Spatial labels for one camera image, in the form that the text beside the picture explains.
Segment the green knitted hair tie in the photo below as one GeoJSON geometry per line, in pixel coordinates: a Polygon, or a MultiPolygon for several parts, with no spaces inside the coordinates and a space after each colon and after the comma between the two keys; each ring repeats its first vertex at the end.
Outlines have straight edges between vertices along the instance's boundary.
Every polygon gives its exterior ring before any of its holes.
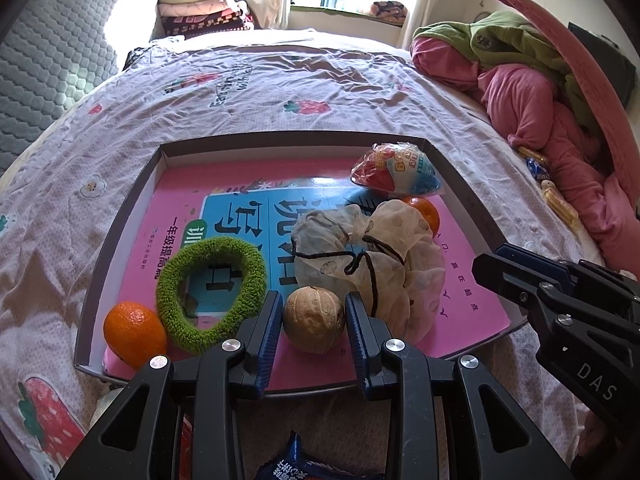
{"type": "Polygon", "coordinates": [[[207,238],[182,248],[169,260],[158,278],[156,307],[174,342],[193,354],[234,337],[240,324],[257,316],[267,293],[267,271],[255,246],[228,236],[207,238]],[[216,325],[198,330],[184,313],[178,287],[193,271],[212,263],[225,263],[242,272],[242,285],[231,309],[216,325]]]}

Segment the orange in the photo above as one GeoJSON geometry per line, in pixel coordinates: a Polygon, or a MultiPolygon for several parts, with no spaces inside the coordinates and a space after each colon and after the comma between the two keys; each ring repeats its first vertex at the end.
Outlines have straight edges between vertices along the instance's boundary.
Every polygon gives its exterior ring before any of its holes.
{"type": "Polygon", "coordinates": [[[407,198],[403,198],[402,201],[420,211],[422,217],[428,222],[433,236],[438,233],[438,229],[440,228],[440,215],[438,214],[436,206],[421,196],[408,196],[407,198]]]}
{"type": "Polygon", "coordinates": [[[113,353],[136,370],[152,357],[166,354],[166,332],[158,315],[139,303],[114,306],[104,318],[102,332],[113,353]]]}

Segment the metal screw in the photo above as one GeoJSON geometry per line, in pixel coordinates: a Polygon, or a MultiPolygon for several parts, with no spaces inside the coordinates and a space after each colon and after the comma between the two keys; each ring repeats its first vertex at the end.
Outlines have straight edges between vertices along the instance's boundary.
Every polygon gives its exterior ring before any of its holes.
{"type": "Polygon", "coordinates": [[[569,314],[559,314],[556,319],[558,320],[558,323],[564,326],[571,326],[574,324],[574,320],[571,319],[569,314]]]}
{"type": "Polygon", "coordinates": [[[402,341],[402,339],[390,339],[385,343],[385,346],[388,350],[391,350],[392,352],[401,352],[402,350],[404,350],[405,344],[404,344],[404,341],[402,341]]]}
{"type": "Polygon", "coordinates": [[[168,362],[169,359],[167,359],[163,355],[157,355],[156,357],[151,358],[151,361],[149,361],[149,365],[155,370],[159,370],[160,368],[164,368],[168,362]]]}
{"type": "Polygon", "coordinates": [[[473,368],[478,368],[478,365],[480,364],[480,362],[478,361],[478,359],[476,359],[472,355],[463,355],[460,358],[460,364],[463,365],[463,367],[465,368],[473,369],[473,368]]]}
{"type": "Polygon", "coordinates": [[[222,343],[222,349],[225,352],[235,352],[242,346],[242,343],[238,339],[227,339],[222,343]]]}

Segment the stacked bedding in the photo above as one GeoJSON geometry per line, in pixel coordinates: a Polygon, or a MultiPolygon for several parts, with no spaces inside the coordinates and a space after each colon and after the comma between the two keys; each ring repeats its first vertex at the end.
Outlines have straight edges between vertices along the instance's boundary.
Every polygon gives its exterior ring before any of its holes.
{"type": "Polygon", "coordinates": [[[210,32],[253,30],[244,0],[159,0],[162,28],[168,36],[194,38],[210,32]]]}

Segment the snack bar wrapper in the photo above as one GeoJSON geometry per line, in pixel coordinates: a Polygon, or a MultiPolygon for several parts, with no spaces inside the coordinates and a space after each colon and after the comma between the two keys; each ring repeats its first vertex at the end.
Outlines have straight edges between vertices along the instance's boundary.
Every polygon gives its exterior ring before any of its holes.
{"type": "Polygon", "coordinates": [[[536,179],[536,182],[541,182],[543,180],[550,180],[549,174],[546,172],[546,169],[542,164],[536,161],[534,158],[529,157],[526,159],[527,168],[529,168],[529,172],[532,174],[533,178],[536,179]]]}
{"type": "Polygon", "coordinates": [[[351,181],[391,197],[436,194],[442,188],[427,156],[408,142],[374,144],[351,170],[351,181]]]}
{"type": "Polygon", "coordinates": [[[267,462],[255,480],[384,480],[383,474],[356,476],[327,464],[317,462],[302,453],[300,436],[291,432],[289,443],[282,453],[267,462]]]}

